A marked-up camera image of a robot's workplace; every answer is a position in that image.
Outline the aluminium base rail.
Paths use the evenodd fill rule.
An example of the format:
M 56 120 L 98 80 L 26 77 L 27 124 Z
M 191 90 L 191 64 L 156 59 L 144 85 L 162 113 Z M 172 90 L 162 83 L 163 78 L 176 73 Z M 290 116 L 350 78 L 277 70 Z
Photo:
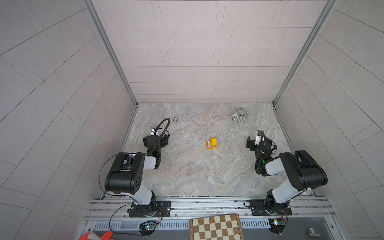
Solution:
M 252 196 L 240 197 L 163 197 L 171 202 L 170 216 L 163 218 L 150 240 L 187 240 L 189 220 L 238 214 L 247 240 L 345 240 L 345 233 L 326 197 L 301 196 L 290 202 L 292 215 L 284 217 L 288 221 L 281 234 L 269 231 L 272 216 L 253 216 L 252 211 L 244 206 Z M 138 227 L 146 218 L 130 218 L 128 208 L 131 199 L 106 197 L 91 201 L 80 229 L 75 232 L 75 239 L 94 232 L 101 235 L 109 230 L 116 232 L 116 240 L 140 240 Z M 307 230 L 315 229 L 321 234 L 319 239 L 309 238 Z

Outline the red white object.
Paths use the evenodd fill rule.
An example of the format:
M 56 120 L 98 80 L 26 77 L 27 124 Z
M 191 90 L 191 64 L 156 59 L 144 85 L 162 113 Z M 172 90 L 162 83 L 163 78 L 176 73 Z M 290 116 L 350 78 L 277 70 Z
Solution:
M 108 231 L 104 235 L 99 237 L 96 233 L 87 233 L 81 236 L 78 240 L 114 240 L 112 239 L 113 234 L 114 233 L 112 231 Z

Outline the aluminium corner post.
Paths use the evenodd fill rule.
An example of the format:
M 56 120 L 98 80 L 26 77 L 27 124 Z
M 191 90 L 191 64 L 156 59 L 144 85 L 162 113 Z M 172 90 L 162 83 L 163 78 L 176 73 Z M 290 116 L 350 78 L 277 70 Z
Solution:
M 276 98 L 273 100 L 272 104 L 276 106 L 280 99 L 282 98 L 284 92 L 288 88 L 290 82 L 294 78 L 297 70 L 299 69 L 300 65 L 302 64 L 304 58 L 308 54 L 311 46 L 315 42 L 316 37 L 319 35 L 321 29 L 323 28 L 325 22 L 329 18 L 332 10 L 334 9 L 334 6 L 336 5 L 338 1 L 337 0 L 327 0 L 322 11 L 320 12 L 320 15 L 318 19 L 316 20 L 307 40 L 305 41 L 304 46 L 302 47 L 301 51 L 299 52 L 299 55 L 297 56 L 291 70 L 289 71 L 285 81 L 283 82 Z
M 114 49 L 113 49 L 113 47 L 111 45 L 111 42 L 108 39 L 107 33 L 106 33 L 106 31 L 105 31 L 105 29 L 103 27 L 103 24 L 101 22 L 100 17 L 97 14 L 97 11 L 96 11 L 96 8 L 94 6 L 94 3 L 92 1 L 90 1 L 90 0 L 85 0 L 84 4 L 85 4 L 85 8 L 87 9 L 87 11 L 88 11 L 88 13 L 90 15 L 90 18 L 91 18 L 94 26 L 95 26 L 98 34 L 99 34 L 101 42 L 102 42 L 103 46 L 105 47 L 105 49 L 106 49 L 106 51 L 107 51 L 107 53 L 108 53 L 108 55 L 109 55 L 109 57 L 111 59 L 111 62 L 113 64 L 115 70 L 117 71 L 118 76 L 122 80 L 122 82 L 123 82 L 123 84 L 124 84 L 128 94 L 129 94 L 129 96 L 130 96 L 130 98 L 131 98 L 131 100 L 132 100 L 132 102 L 133 102 L 133 104 L 135 106 L 135 109 L 137 109 L 139 104 L 138 104 L 138 102 L 137 102 L 137 100 L 136 100 L 136 98 L 134 96 L 134 93 L 133 93 L 132 89 L 129 86 L 127 78 L 126 78 L 126 76 L 125 76 L 125 74 L 123 72 L 123 69 L 122 69 L 122 67 L 121 67 L 121 65 L 119 63 L 117 55 L 116 55 L 116 53 L 115 53 L 115 51 L 114 51 Z

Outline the metal clamp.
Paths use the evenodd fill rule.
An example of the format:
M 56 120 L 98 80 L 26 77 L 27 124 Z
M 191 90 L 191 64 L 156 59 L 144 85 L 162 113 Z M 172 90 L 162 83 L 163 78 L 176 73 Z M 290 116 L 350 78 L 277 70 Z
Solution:
M 315 229 L 309 228 L 307 230 L 307 236 L 309 238 L 319 239 L 321 237 L 321 234 L 319 232 L 317 232 Z

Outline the aluminium corner post right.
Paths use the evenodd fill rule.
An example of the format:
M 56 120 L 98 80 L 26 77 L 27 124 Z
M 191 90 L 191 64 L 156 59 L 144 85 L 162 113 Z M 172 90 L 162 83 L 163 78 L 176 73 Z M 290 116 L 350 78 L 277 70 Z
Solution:
M 291 70 L 289 71 L 285 81 L 283 82 L 276 98 L 273 100 L 272 104 L 276 106 L 280 99 L 282 98 L 284 92 L 288 88 L 290 82 L 294 78 L 297 70 L 299 69 L 300 65 L 302 64 L 304 58 L 308 54 L 311 46 L 315 42 L 316 37 L 319 35 L 321 29 L 323 28 L 325 22 L 329 18 L 332 10 L 334 9 L 334 6 L 336 5 L 338 1 L 337 0 L 327 0 L 322 11 L 320 12 L 320 15 L 318 19 L 316 20 L 307 40 L 305 41 L 304 46 L 302 47 L 301 51 L 299 52 L 299 55 L 297 56 Z

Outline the left circuit board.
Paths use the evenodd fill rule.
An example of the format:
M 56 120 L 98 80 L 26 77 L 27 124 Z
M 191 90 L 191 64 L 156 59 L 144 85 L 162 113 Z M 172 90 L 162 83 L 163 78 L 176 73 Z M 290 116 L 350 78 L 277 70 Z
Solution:
M 154 231 L 157 228 L 158 222 L 146 221 L 140 224 L 139 231 Z

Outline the yellow rectangular wooden block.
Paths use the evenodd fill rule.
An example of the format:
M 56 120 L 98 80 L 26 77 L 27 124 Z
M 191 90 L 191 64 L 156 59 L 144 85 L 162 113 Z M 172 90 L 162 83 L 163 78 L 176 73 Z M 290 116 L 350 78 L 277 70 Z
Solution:
M 215 146 L 218 146 L 217 139 L 216 138 L 210 138 L 212 148 Z

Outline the circuit board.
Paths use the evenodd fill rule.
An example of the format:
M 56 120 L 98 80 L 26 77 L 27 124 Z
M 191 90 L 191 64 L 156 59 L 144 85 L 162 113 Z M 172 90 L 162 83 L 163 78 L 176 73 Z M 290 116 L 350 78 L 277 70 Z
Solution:
M 154 231 L 157 228 L 158 222 L 146 221 L 140 224 L 139 231 Z
M 270 228 L 269 228 L 270 232 L 274 234 L 281 234 L 284 232 L 286 228 L 286 222 L 283 219 L 278 218 L 278 219 L 268 219 L 268 220 L 270 224 Z

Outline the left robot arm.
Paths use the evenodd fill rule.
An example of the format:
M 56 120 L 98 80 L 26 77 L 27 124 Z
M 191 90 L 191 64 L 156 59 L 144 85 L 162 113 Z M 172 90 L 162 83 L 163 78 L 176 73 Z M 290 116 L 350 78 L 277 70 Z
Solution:
M 143 138 L 150 153 L 118 153 L 106 176 L 104 189 L 109 195 L 127 196 L 133 200 L 128 210 L 130 218 L 169 217 L 170 201 L 157 201 L 153 191 L 144 185 L 144 170 L 156 170 L 161 163 L 161 148 L 169 144 L 170 134 Z

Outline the striped ceramic mug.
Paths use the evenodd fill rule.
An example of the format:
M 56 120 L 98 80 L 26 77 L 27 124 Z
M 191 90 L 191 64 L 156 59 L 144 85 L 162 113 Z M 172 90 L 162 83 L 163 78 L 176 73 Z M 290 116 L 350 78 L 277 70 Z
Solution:
M 236 109 L 235 113 L 232 115 L 232 120 L 238 123 L 243 123 L 248 119 L 249 113 L 246 109 L 239 108 Z

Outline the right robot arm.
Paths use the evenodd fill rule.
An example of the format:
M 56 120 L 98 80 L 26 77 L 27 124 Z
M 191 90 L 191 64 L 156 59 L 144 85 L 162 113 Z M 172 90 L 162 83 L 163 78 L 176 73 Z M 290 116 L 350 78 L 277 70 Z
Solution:
M 289 216 L 289 203 L 308 189 L 316 189 L 328 183 L 328 176 L 321 166 L 305 150 L 284 152 L 276 157 L 276 144 L 261 131 L 255 140 L 247 138 L 246 147 L 255 152 L 255 171 L 263 177 L 287 174 L 288 179 L 280 186 L 269 190 L 264 200 L 249 200 L 244 203 L 253 216 Z

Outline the aluminium corner post left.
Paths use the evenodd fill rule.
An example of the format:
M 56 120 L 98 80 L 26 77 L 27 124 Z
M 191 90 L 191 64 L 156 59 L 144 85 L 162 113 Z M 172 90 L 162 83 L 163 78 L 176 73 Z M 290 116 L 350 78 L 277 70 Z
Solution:
M 126 76 L 125 76 L 125 74 L 123 72 L 123 69 L 122 69 L 122 67 L 121 67 L 121 65 L 119 63 L 117 55 L 116 55 L 116 53 L 115 53 L 115 51 L 114 51 L 114 49 L 113 49 L 113 47 L 111 45 L 111 42 L 108 39 L 107 33 L 106 33 L 106 31 L 105 31 L 105 29 L 103 27 L 103 24 L 101 22 L 100 17 L 97 14 L 97 11 L 96 11 L 96 8 L 94 6 L 94 3 L 92 1 L 90 1 L 90 0 L 85 0 L 84 4 L 85 4 L 85 8 L 87 9 L 87 11 L 88 11 L 88 13 L 90 15 L 90 18 L 91 18 L 94 26 L 95 26 L 98 34 L 99 34 L 101 42 L 102 42 L 103 46 L 105 47 L 105 49 L 106 49 L 106 51 L 107 51 L 107 53 L 108 53 L 108 55 L 109 55 L 109 57 L 111 59 L 111 62 L 113 64 L 115 70 L 117 71 L 118 76 L 122 80 L 122 82 L 123 82 L 123 84 L 124 84 L 128 94 L 129 94 L 129 96 L 130 96 L 130 98 L 131 98 L 131 100 L 132 100 L 132 102 L 133 102 L 133 104 L 135 106 L 135 109 L 137 109 L 139 104 L 138 104 L 138 102 L 137 102 L 137 100 L 136 100 L 136 98 L 134 96 L 134 93 L 133 93 L 132 89 L 129 86 L 127 78 L 126 78 Z

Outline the right circuit board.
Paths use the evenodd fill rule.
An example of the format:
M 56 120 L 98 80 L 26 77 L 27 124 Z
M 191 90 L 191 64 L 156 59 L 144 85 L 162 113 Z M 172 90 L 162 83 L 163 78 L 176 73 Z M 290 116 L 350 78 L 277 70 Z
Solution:
M 268 219 L 268 220 L 270 224 L 270 228 L 269 228 L 270 232 L 274 234 L 281 234 L 284 232 L 286 228 L 286 222 L 283 219 L 278 218 L 278 219 Z

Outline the checkered chess board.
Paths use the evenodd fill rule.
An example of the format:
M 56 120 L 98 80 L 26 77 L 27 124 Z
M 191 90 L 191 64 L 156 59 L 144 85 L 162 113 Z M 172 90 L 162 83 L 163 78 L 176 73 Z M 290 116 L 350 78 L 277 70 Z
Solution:
M 244 240 L 238 214 L 189 220 L 190 240 Z

